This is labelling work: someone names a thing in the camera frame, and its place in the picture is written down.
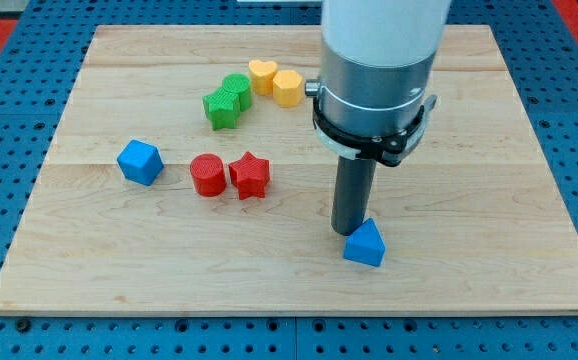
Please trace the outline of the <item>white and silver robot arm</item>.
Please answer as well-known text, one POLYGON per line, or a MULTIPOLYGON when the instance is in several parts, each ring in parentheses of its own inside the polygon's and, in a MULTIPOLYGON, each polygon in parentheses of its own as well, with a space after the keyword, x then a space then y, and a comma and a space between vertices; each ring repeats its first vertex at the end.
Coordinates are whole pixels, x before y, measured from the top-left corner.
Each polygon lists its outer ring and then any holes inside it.
POLYGON ((388 137, 416 117, 450 0, 322 3, 320 116, 340 131, 388 137))

